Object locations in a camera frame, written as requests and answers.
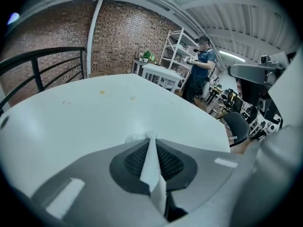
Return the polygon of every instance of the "brick wall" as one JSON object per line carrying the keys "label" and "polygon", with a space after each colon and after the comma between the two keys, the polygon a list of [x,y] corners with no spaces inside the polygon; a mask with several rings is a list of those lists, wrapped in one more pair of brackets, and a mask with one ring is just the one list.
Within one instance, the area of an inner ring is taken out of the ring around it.
{"label": "brick wall", "polygon": [[[34,14],[19,24],[6,38],[0,61],[15,55],[51,47],[81,46],[87,47],[87,39],[92,16],[97,2],[92,0],[78,0],[52,6],[37,14]],[[79,52],[64,52],[49,55],[38,59],[40,70],[53,64],[79,56]],[[79,59],[62,64],[41,75],[43,84],[78,64]],[[86,53],[83,53],[84,71],[86,74]],[[73,69],[63,77],[55,81],[49,88],[63,84],[80,68]],[[24,63],[0,77],[0,82],[5,94],[33,75],[31,63]],[[20,89],[9,101],[10,105],[36,94],[38,92],[35,80],[29,82]]]}
{"label": "brick wall", "polygon": [[[12,56],[58,46],[87,47],[89,28],[97,2],[78,0],[62,3],[45,9],[18,25],[6,39],[0,54],[0,61]],[[180,27],[161,15],[143,7],[104,0],[99,12],[92,46],[91,72],[104,72],[108,75],[126,73],[134,52],[150,50],[160,59],[169,30]],[[40,69],[76,57],[74,52],[45,56],[39,59]],[[86,54],[83,57],[86,73]],[[69,62],[42,75],[44,85],[75,65]],[[68,80],[78,70],[67,73],[54,82],[55,87]],[[24,63],[0,77],[4,93],[33,75],[31,64]],[[19,90],[10,100],[14,105],[37,93],[35,81]]]}
{"label": "brick wall", "polygon": [[160,59],[169,30],[180,27],[143,7],[104,0],[93,37],[91,72],[126,73],[135,52],[150,50]]}

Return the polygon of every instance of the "black metal railing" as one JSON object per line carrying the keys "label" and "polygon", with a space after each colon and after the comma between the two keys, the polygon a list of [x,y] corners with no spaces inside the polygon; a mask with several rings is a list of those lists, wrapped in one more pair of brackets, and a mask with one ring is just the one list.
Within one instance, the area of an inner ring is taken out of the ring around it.
{"label": "black metal railing", "polygon": [[[30,52],[26,52],[17,56],[14,56],[12,58],[9,58],[7,60],[4,60],[2,62],[0,62],[0,76],[2,76],[5,72],[15,68],[16,66],[23,64],[25,62],[31,61],[32,62],[32,68],[33,68],[33,76],[29,77],[28,79],[26,79],[24,82],[22,82],[21,84],[19,84],[18,86],[16,86],[13,90],[11,90],[6,97],[0,102],[0,110],[2,111],[3,106],[22,88],[24,87],[27,83],[29,83],[31,80],[36,81],[36,85],[38,88],[38,93],[44,91],[45,89],[47,89],[52,83],[54,83],[57,79],[59,79],[60,77],[62,77],[64,74],[66,74],[67,72],[71,71],[72,69],[77,68],[78,66],[80,66],[80,71],[77,72],[75,75],[73,75],[71,78],[69,78],[65,83],[70,82],[71,80],[73,80],[77,75],[79,75],[81,73],[81,79],[84,79],[84,71],[83,71],[83,51],[85,50],[84,47],[56,47],[56,48],[48,48],[48,49],[41,49],[41,50],[36,50],[36,51],[30,51]],[[57,63],[55,65],[52,65],[48,68],[45,68],[43,70],[39,70],[39,66],[38,66],[38,58],[43,57],[43,56],[47,56],[47,55],[52,55],[52,54],[57,54],[57,53],[62,53],[62,52],[72,52],[72,51],[79,51],[80,52],[80,56],[75,57],[75,58],[71,58],[65,61],[62,61],[60,63]],[[45,73],[46,71],[57,67],[61,64],[67,63],[69,61],[73,61],[76,59],[80,59],[80,63],[69,68],[68,70],[64,71],[63,73],[61,73],[60,75],[58,75],[57,77],[55,77],[54,79],[52,79],[50,82],[48,82],[45,86],[42,83],[41,80],[41,74]]]}

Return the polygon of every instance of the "ceiling light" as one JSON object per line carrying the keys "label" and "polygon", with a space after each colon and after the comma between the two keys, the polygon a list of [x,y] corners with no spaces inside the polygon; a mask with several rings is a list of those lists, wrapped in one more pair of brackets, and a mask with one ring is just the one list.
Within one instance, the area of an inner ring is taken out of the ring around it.
{"label": "ceiling light", "polygon": [[19,14],[18,13],[12,13],[10,15],[10,18],[8,20],[8,25],[15,22],[17,19],[19,18]]}
{"label": "ceiling light", "polygon": [[235,55],[232,55],[232,54],[229,54],[229,53],[227,53],[227,52],[224,52],[224,51],[219,51],[221,54],[223,54],[223,55],[228,55],[228,56],[231,56],[231,57],[233,57],[233,58],[236,58],[236,59],[238,59],[238,60],[240,60],[240,61],[242,61],[242,62],[245,62],[245,60],[244,59],[242,59],[242,58],[240,58],[240,57],[238,57],[238,56],[235,56]]}

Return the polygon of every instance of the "ceiling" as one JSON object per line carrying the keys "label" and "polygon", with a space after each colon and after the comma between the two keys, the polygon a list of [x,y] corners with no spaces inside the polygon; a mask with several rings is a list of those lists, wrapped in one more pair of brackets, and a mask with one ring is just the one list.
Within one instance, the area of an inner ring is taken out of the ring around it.
{"label": "ceiling", "polygon": [[[21,11],[27,18],[55,0],[28,0]],[[129,0],[166,16],[193,37],[206,33],[221,66],[242,63],[218,50],[257,64],[261,55],[296,49],[300,38],[276,0]]]}

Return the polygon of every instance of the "chair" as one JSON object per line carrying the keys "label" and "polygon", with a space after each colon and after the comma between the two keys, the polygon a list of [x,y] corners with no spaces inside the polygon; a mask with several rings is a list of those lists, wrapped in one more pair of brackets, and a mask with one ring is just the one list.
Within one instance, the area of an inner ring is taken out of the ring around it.
{"label": "chair", "polygon": [[238,145],[247,139],[248,135],[250,134],[250,125],[245,121],[241,114],[231,112],[218,119],[221,118],[223,118],[228,124],[232,131],[232,135],[237,136],[237,138],[233,141],[234,143],[231,144],[230,147]]}
{"label": "chair", "polygon": [[239,99],[237,96],[234,97],[233,101],[234,101],[234,104],[233,104],[233,106],[231,108],[231,112],[240,113],[242,105],[243,105],[243,101],[241,99]]}
{"label": "chair", "polygon": [[233,93],[232,93],[232,92],[229,92],[228,95],[227,95],[227,99],[226,99],[226,101],[224,102],[224,105],[225,105],[227,108],[231,108],[231,107],[232,107],[232,95],[233,95]]}

